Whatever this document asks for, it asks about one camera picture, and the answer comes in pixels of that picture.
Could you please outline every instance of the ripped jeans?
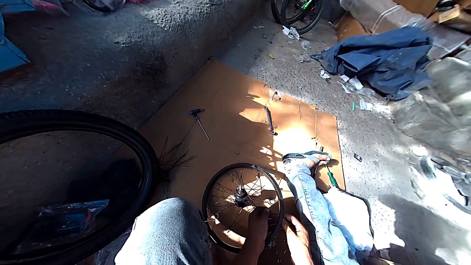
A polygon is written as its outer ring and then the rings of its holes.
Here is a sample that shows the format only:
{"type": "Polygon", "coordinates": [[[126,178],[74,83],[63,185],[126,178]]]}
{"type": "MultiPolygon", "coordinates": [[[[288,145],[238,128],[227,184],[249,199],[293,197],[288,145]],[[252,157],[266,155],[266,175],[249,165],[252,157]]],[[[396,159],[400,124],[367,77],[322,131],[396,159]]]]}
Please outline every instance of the ripped jeans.
{"type": "MultiPolygon", "coordinates": [[[[357,265],[340,229],[331,222],[324,196],[310,167],[298,159],[284,163],[301,222],[309,232],[315,265],[357,265]]],[[[180,198],[163,200],[136,218],[116,265],[209,265],[208,233],[200,210],[180,198]]]]}

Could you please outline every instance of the foot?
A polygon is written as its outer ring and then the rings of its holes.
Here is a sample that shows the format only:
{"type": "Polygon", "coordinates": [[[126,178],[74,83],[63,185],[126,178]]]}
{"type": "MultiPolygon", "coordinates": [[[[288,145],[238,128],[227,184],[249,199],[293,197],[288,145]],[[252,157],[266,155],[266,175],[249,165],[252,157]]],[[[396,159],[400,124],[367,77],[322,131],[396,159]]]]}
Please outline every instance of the foot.
{"type": "Polygon", "coordinates": [[[312,156],[317,157],[319,159],[319,162],[316,163],[309,158],[295,158],[295,159],[307,164],[310,168],[326,165],[328,162],[327,160],[330,160],[330,157],[327,155],[312,154],[312,156]]]}

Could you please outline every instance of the hand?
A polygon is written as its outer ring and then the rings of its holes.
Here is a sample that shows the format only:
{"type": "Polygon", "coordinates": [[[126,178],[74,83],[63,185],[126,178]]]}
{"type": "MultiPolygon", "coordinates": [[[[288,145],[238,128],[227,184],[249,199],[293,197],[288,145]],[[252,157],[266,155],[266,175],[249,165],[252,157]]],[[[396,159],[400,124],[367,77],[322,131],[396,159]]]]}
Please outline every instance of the hand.
{"type": "Polygon", "coordinates": [[[283,229],[286,231],[286,241],[295,265],[313,265],[309,250],[309,234],[301,222],[292,215],[285,215],[283,229]]]}
{"type": "Polygon", "coordinates": [[[270,209],[257,207],[249,214],[249,234],[244,246],[250,245],[258,254],[265,248],[265,238],[268,233],[268,216],[270,209]]]}

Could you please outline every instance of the wrench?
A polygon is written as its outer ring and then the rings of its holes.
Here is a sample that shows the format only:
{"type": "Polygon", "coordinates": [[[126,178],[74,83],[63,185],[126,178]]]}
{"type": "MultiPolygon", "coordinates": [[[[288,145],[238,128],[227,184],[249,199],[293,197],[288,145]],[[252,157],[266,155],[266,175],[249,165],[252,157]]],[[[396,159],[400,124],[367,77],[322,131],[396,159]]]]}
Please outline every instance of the wrench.
{"type": "Polygon", "coordinates": [[[269,110],[268,110],[268,107],[267,107],[267,106],[264,106],[263,108],[267,111],[268,125],[270,126],[271,134],[272,134],[272,135],[275,135],[276,132],[275,132],[275,130],[273,129],[273,123],[271,122],[270,112],[269,112],[269,110]]]}

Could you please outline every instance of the black tire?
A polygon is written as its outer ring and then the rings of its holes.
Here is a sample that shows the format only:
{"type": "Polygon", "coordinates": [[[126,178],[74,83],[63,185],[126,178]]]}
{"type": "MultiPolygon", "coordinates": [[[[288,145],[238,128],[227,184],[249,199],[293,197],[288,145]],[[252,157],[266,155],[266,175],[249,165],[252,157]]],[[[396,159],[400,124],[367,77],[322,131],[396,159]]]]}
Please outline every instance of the black tire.
{"type": "Polygon", "coordinates": [[[296,20],[293,21],[293,20],[287,18],[287,13],[288,13],[288,7],[290,5],[293,5],[294,1],[296,1],[296,0],[284,0],[283,1],[283,5],[281,7],[281,22],[282,22],[283,26],[285,26],[287,28],[290,28],[291,24],[295,23],[296,21],[298,21],[300,19],[304,19],[305,17],[311,15],[311,12],[315,12],[314,19],[312,19],[308,23],[307,26],[302,27],[302,28],[294,27],[294,28],[296,28],[296,31],[299,33],[299,35],[303,35],[306,32],[310,31],[319,22],[319,19],[321,18],[321,14],[322,14],[322,2],[323,2],[323,0],[314,0],[315,4],[311,4],[311,9],[304,10],[304,11],[301,11],[300,13],[296,14],[294,16],[296,18],[296,20]]]}
{"type": "Polygon", "coordinates": [[[75,264],[99,251],[131,227],[150,199],[150,191],[160,176],[157,156],[149,142],[136,130],[108,117],[71,110],[25,110],[0,114],[0,144],[26,136],[54,131],[82,131],[103,134],[128,145],[137,155],[143,179],[139,195],[118,220],[57,252],[40,257],[2,255],[0,264],[75,264]]]}
{"type": "MultiPolygon", "coordinates": [[[[256,169],[262,171],[267,176],[267,178],[270,180],[273,187],[276,189],[276,195],[278,196],[280,213],[279,213],[278,222],[276,223],[276,227],[274,228],[272,233],[265,239],[265,246],[267,246],[268,244],[273,242],[273,240],[275,240],[276,233],[278,232],[278,230],[280,230],[281,223],[283,221],[283,216],[284,216],[284,204],[283,204],[283,196],[281,195],[281,190],[278,187],[278,184],[273,179],[273,177],[267,171],[265,171],[265,169],[261,168],[260,166],[250,164],[250,163],[235,163],[235,164],[232,164],[232,165],[228,165],[228,166],[224,167],[223,169],[219,170],[214,175],[214,177],[209,181],[208,185],[206,186],[206,189],[204,190],[203,199],[202,199],[202,206],[201,206],[201,209],[202,209],[202,212],[203,212],[203,220],[208,220],[208,212],[205,209],[206,209],[207,204],[208,204],[208,198],[209,198],[209,195],[210,195],[211,187],[226,172],[228,172],[229,170],[235,169],[235,168],[240,168],[240,167],[256,168],[256,169]]],[[[211,229],[211,227],[209,225],[209,222],[206,222],[206,225],[208,226],[208,232],[211,236],[211,239],[216,244],[218,244],[220,247],[224,248],[227,251],[230,251],[230,252],[233,252],[233,253],[239,253],[240,248],[236,248],[234,246],[230,246],[230,245],[224,243],[221,239],[219,239],[219,237],[217,237],[216,233],[211,229]]]]}
{"type": "MultiPolygon", "coordinates": [[[[271,0],[271,13],[273,14],[273,18],[275,19],[275,21],[278,24],[282,25],[283,23],[281,22],[281,13],[280,13],[281,8],[278,7],[280,3],[283,4],[283,0],[271,0]]],[[[298,16],[294,16],[294,17],[288,17],[286,21],[289,24],[292,24],[295,21],[297,21],[301,16],[302,14],[299,14],[298,16]]]]}

